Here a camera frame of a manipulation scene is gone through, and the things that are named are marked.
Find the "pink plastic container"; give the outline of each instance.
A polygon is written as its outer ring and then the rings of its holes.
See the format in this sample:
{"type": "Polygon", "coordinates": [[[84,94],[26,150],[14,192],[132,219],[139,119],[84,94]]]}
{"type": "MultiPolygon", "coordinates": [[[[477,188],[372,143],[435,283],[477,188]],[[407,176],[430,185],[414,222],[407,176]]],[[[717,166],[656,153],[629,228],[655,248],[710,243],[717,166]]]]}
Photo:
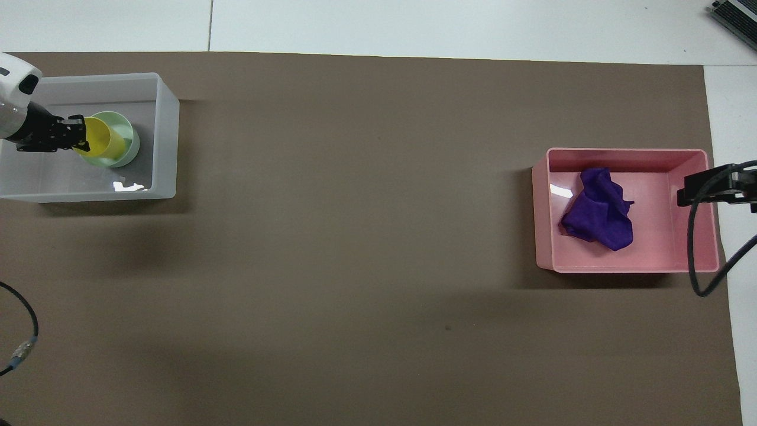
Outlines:
{"type": "MultiPolygon", "coordinates": [[[[686,227],[689,207],[678,207],[676,191],[684,176],[709,168],[700,149],[551,148],[531,171],[534,184],[536,263],[563,273],[687,272],[686,227]],[[563,234],[558,226],[571,199],[583,189],[586,168],[608,167],[635,203],[628,217],[633,243],[617,252],[598,242],[563,234]]],[[[711,204],[696,213],[696,269],[720,268],[715,215],[711,204]]]]}

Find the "translucent storage container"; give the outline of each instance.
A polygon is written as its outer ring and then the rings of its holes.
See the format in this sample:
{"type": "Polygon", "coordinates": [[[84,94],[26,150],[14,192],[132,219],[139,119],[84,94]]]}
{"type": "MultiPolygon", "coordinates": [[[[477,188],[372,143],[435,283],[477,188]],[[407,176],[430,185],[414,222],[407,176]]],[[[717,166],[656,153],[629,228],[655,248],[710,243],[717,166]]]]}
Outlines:
{"type": "Polygon", "coordinates": [[[124,115],[139,134],[136,158],[121,168],[85,162],[73,150],[17,152],[0,143],[0,197],[28,202],[165,199],[176,194],[179,100],[155,73],[46,77],[33,101],[52,114],[124,115]]]}
{"type": "MultiPolygon", "coordinates": [[[[532,170],[536,262],[566,273],[687,272],[689,207],[678,207],[676,191],[684,177],[709,168],[700,149],[552,148],[532,170]],[[562,232],[559,222],[569,203],[583,190],[581,172],[607,167],[634,201],[628,217],[634,241],[617,252],[562,232]]],[[[695,265],[701,272],[720,267],[715,214],[702,204],[696,215],[695,265]]]]}

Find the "brown mat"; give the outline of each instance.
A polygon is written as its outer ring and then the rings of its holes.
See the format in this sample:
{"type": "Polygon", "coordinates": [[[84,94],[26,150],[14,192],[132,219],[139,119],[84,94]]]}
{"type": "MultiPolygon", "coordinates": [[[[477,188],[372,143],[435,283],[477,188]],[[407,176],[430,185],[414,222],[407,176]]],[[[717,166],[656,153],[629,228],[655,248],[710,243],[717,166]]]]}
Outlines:
{"type": "MultiPolygon", "coordinates": [[[[0,276],[41,321],[11,423],[740,424],[725,288],[534,261],[529,168],[710,152],[701,67],[21,57],[156,71],[182,110],[175,199],[0,202],[0,276]]],[[[28,319],[0,306],[10,353],[28,319]]]]}

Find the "white floor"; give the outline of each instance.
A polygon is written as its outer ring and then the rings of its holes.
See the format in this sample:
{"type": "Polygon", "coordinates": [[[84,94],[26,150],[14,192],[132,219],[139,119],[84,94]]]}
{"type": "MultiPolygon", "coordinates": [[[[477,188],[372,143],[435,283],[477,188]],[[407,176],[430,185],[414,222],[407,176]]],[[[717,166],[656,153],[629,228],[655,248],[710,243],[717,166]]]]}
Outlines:
{"type": "MultiPolygon", "coordinates": [[[[706,15],[706,0],[13,3],[0,14],[2,52],[212,50],[702,64],[715,163],[757,158],[757,52],[706,15]]],[[[757,233],[757,216],[744,206],[719,211],[730,255],[757,233]]],[[[757,426],[754,276],[757,252],[728,276],[747,426],[757,426]]]]}

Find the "cable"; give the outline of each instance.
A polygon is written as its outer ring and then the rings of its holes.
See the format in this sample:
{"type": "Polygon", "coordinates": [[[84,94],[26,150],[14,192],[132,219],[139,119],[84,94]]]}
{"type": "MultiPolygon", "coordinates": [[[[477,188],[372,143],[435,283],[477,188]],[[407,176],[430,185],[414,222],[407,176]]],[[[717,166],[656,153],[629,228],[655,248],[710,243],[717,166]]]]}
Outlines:
{"type": "Polygon", "coordinates": [[[750,249],[752,249],[752,247],[757,245],[757,235],[753,236],[749,241],[746,242],[746,244],[741,246],[741,248],[738,249],[738,251],[736,251],[736,253],[731,256],[730,259],[728,259],[728,262],[726,262],[723,268],[718,271],[715,277],[712,278],[710,284],[708,284],[704,290],[701,290],[699,288],[699,281],[696,279],[696,269],[694,267],[694,218],[696,217],[696,210],[698,209],[699,204],[705,198],[709,189],[712,188],[720,179],[735,171],[743,171],[745,168],[755,166],[757,166],[757,160],[752,160],[743,162],[741,164],[736,164],[734,166],[726,168],[723,171],[720,171],[715,176],[710,177],[709,180],[707,180],[704,185],[699,188],[699,192],[696,193],[694,200],[691,202],[691,211],[689,212],[689,223],[686,235],[686,250],[689,262],[689,279],[691,280],[691,287],[699,297],[707,297],[710,293],[712,293],[712,291],[718,286],[718,284],[720,284],[721,281],[723,281],[725,275],[735,266],[735,264],[739,260],[741,260],[741,258],[744,257],[744,255],[750,249]]]}
{"type": "Polygon", "coordinates": [[[32,328],[33,328],[32,337],[26,342],[21,343],[18,349],[16,349],[15,352],[13,352],[13,356],[11,357],[11,361],[8,363],[8,366],[0,371],[0,376],[2,376],[10,372],[11,370],[14,370],[16,367],[18,367],[18,365],[24,359],[27,358],[27,356],[29,356],[30,352],[32,351],[32,348],[34,347],[34,343],[37,341],[37,337],[39,335],[39,322],[37,321],[37,314],[34,312],[34,308],[32,308],[29,302],[27,302],[26,299],[24,299],[24,297],[21,296],[21,293],[17,292],[16,289],[7,285],[6,283],[3,283],[2,281],[0,281],[0,287],[6,289],[8,292],[16,296],[16,298],[21,301],[21,303],[23,304],[23,307],[26,308],[26,311],[29,312],[29,316],[32,318],[32,328]]]}

